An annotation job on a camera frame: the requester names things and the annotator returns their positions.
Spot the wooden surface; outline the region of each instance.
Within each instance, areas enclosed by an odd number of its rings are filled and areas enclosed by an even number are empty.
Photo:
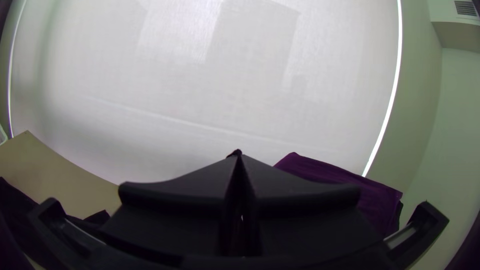
[[[0,146],[0,176],[37,203],[53,197],[81,219],[104,209],[112,215],[121,204],[117,185],[66,160],[28,131]]]

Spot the white roller blind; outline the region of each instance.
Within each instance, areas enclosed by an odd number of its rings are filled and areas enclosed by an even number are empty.
[[[238,148],[361,174],[398,44],[396,0],[27,0],[12,132],[116,184],[168,180]]]

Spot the black plastic mount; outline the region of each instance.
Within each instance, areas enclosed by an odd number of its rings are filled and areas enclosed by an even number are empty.
[[[60,260],[89,270],[404,269],[448,223],[424,202],[413,232],[384,241],[357,211],[357,187],[310,182],[239,150],[170,181],[123,183],[118,194],[121,207],[95,236],[53,198],[29,217]]]

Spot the air vent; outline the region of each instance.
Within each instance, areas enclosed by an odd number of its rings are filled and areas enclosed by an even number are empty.
[[[477,16],[474,3],[470,1],[455,1],[455,7],[458,15]]]

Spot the purple towel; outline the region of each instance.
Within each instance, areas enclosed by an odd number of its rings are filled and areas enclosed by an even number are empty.
[[[357,208],[386,237],[398,230],[397,205],[402,193],[384,184],[367,179],[340,167],[289,153],[274,166],[300,178],[327,184],[355,184],[361,195]]]

